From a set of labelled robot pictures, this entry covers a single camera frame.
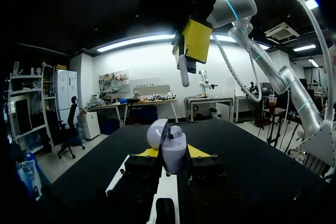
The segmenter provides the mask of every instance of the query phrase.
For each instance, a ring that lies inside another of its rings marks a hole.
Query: ceiling light
[[[147,42],[147,41],[154,41],[154,40],[166,40],[166,39],[172,39],[175,35],[170,34],[162,34],[162,35],[153,35],[153,36],[147,36],[147,37],[140,37],[136,39],[129,39],[121,42],[117,42],[105,47],[98,48],[97,51],[99,52],[105,52],[107,50],[115,49],[118,47],[128,46],[131,44],[137,44],[141,42]]]
[[[116,49],[119,47],[124,47],[132,44],[138,44],[142,42],[148,42],[148,41],[157,41],[157,40],[170,40],[173,39],[175,35],[170,35],[170,34],[163,34],[163,35],[153,35],[153,36],[147,36],[147,37],[140,37],[140,38],[135,38],[135,39],[129,39],[129,40],[124,40],[121,42],[117,42],[114,44],[110,44],[101,48],[98,48],[98,52],[105,52],[111,49]],[[233,42],[236,43],[234,39],[232,39],[230,36],[226,35],[217,35],[216,36],[219,41],[225,41],[225,42]],[[267,50],[269,47],[259,44],[263,50]]]
[[[307,50],[307,49],[312,49],[312,48],[316,48],[316,46],[315,46],[314,44],[312,44],[312,45],[308,45],[308,46],[304,46],[304,47],[294,48],[293,50],[294,50],[295,52],[298,52],[298,51]]]
[[[314,67],[318,68],[319,65],[313,59],[309,59],[309,62],[313,64]]]
[[[234,42],[235,43],[235,40],[232,39],[230,36],[216,35],[216,37],[219,41],[226,41],[226,42]]]
[[[263,50],[267,50],[269,47],[268,46],[265,46],[265,45],[262,45],[262,44],[259,44],[259,46],[263,49]]]
[[[306,5],[307,5],[307,7],[310,10],[312,10],[312,9],[314,9],[314,8],[316,8],[316,7],[319,6],[319,4],[315,0],[308,0],[308,1],[306,1]]]

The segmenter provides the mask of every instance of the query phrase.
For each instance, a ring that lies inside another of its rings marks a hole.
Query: yellow pad
[[[199,149],[196,149],[195,147],[188,145],[189,153],[191,158],[195,158],[198,156],[201,157],[210,157],[209,154],[200,151]],[[146,149],[143,153],[138,154],[138,156],[151,156],[151,157],[157,157],[159,153],[159,150],[151,148],[151,149]]]

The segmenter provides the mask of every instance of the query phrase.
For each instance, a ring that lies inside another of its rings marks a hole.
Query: white cable
[[[256,70],[256,66],[255,66],[255,62],[254,59],[252,57],[252,52],[251,52],[251,47],[250,47],[250,43],[248,42],[248,30],[247,30],[247,25],[245,26],[244,29],[244,35],[245,35],[245,41],[246,41],[246,45],[247,45],[247,52],[248,55],[250,57],[250,61],[251,61],[251,65],[253,68],[253,73],[254,76],[256,77],[256,81],[257,81],[257,88],[258,88],[258,102],[261,100],[262,94],[261,94],[261,87],[260,87],[260,82],[259,82],[259,78],[258,78],[258,74],[257,74],[257,70]]]
[[[250,56],[250,60],[251,60],[252,67],[253,67],[253,71],[254,71],[254,74],[255,74],[255,76],[256,76],[256,80],[257,80],[258,95],[259,95],[258,98],[256,98],[254,95],[252,95],[252,94],[246,89],[246,87],[243,86],[242,82],[241,82],[240,79],[237,77],[236,72],[233,70],[233,67],[231,66],[231,63],[230,63],[230,61],[228,60],[228,58],[227,58],[227,56],[226,56],[226,54],[225,54],[225,52],[224,52],[224,49],[223,49],[222,45],[220,44],[219,40],[217,39],[216,35],[215,35],[214,33],[212,33],[212,36],[213,36],[213,38],[214,38],[214,40],[215,40],[215,42],[216,42],[216,44],[217,44],[217,46],[218,46],[218,48],[219,48],[219,50],[220,50],[222,56],[223,56],[223,58],[224,58],[224,60],[225,60],[225,62],[226,62],[226,64],[227,64],[227,67],[229,68],[229,70],[230,70],[232,76],[235,78],[235,80],[237,81],[237,83],[238,83],[238,85],[240,86],[240,88],[241,88],[241,89],[242,89],[242,90],[243,90],[243,91],[244,91],[244,92],[245,92],[245,93],[246,93],[246,94],[247,94],[253,101],[255,101],[255,102],[260,102],[260,101],[261,101],[261,88],[260,88],[260,83],[259,83],[259,81],[258,81],[257,73],[256,73],[255,68],[254,68],[254,61],[253,61],[253,58],[252,58],[251,54],[249,53],[249,56]]]

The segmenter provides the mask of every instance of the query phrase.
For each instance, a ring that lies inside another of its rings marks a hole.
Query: white base
[[[120,169],[125,170],[125,162],[129,157],[130,157],[130,155],[127,155],[124,162],[122,162],[122,164],[119,167],[117,173],[113,177],[111,183],[106,188],[106,191],[105,191],[106,193],[107,193],[107,191],[112,190],[116,186],[118,181],[121,179],[122,174],[120,172]],[[177,176],[176,175],[171,175],[170,177],[167,177],[166,172],[162,167],[161,178],[159,179],[159,185],[158,185],[157,188],[158,188],[157,189],[158,191],[154,195],[151,215],[150,215],[149,221],[147,223],[148,224],[155,223],[155,220],[156,220],[156,200],[158,198],[171,198],[174,202],[174,208],[175,208],[175,223],[179,224],[180,223],[180,213],[178,211],[179,195],[178,195],[178,192],[177,192]]]

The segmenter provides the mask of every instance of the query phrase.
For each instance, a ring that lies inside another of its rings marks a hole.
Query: floor
[[[95,148],[100,142],[102,142],[108,135],[100,134],[90,141],[85,141],[83,145],[85,150],[81,146],[71,147],[72,152],[75,154],[76,158],[71,157],[69,149],[67,149],[63,154],[62,158],[59,159],[57,153],[61,149],[60,144],[56,145],[51,153],[48,154],[37,154],[36,159],[39,167],[42,169],[44,174],[47,176],[49,181],[53,183],[60,175],[62,175],[67,169],[69,169],[75,162],[79,161],[85,156],[90,150]]]
[[[253,125],[253,122],[245,122],[245,123],[237,123],[238,127],[242,128],[243,130],[251,133],[254,136],[258,136],[263,141],[266,141],[268,134],[270,134],[270,127],[271,125],[265,126],[264,130],[260,130],[260,128]],[[291,135],[293,133],[293,130],[295,128],[296,123],[289,123],[288,128],[284,136],[284,132],[286,129],[286,124],[284,124],[281,127],[281,137],[279,138],[277,149],[281,150],[282,152],[285,152],[286,147],[290,141]],[[274,125],[273,129],[273,138],[276,136],[276,133],[278,131],[277,125]],[[48,154],[38,154],[36,156],[38,165],[42,169],[42,171],[45,173],[47,178],[51,183],[53,183],[60,175],[62,175],[69,167],[71,167],[75,162],[79,161],[85,154],[87,154],[90,150],[92,150],[94,147],[96,147],[100,142],[102,142],[107,135],[100,134],[99,136],[95,137],[93,140],[86,141],[83,143],[83,145],[86,147],[85,150],[82,150],[80,146],[72,147],[72,151],[74,152],[76,158],[73,159],[71,157],[71,154],[69,151],[66,151],[62,155],[62,159],[58,158],[58,151],[60,150],[60,145],[56,145],[55,148],[52,149],[52,153]],[[301,140],[296,141],[297,139],[296,133],[294,134],[293,140],[290,144],[290,148],[296,148],[300,143]],[[296,155],[293,153],[293,156],[295,157],[297,161],[302,162],[303,157],[301,155]]]
[[[271,132],[271,124],[266,125],[264,130],[260,130],[260,128],[254,126],[253,122],[237,123],[236,125],[238,127],[240,127],[241,129],[251,133],[254,136],[258,137],[258,135],[259,135],[259,138],[261,140],[265,141],[265,142],[266,142],[266,139],[270,135],[270,132]],[[277,144],[277,147],[276,147],[278,150],[280,150],[282,152],[285,152],[285,150],[288,146],[288,143],[290,142],[290,139],[292,137],[292,133],[293,133],[293,130],[296,126],[296,123],[290,122],[288,124],[287,130],[286,130],[286,126],[287,126],[287,121],[286,121],[286,124],[283,124],[281,129],[280,129],[280,137],[279,137],[278,144]],[[278,129],[279,129],[279,125],[275,124],[274,129],[273,129],[272,139],[275,138],[275,136],[277,135]],[[297,138],[298,138],[298,136],[295,132],[289,148],[296,148],[301,143],[302,139],[299,139],[299,140],[296,141]],[[297,156],[297,155],[295,155],[295,153],[292,153],[291,156],[297,158],[299,162],[303,161],[303,157],[301,155]]]

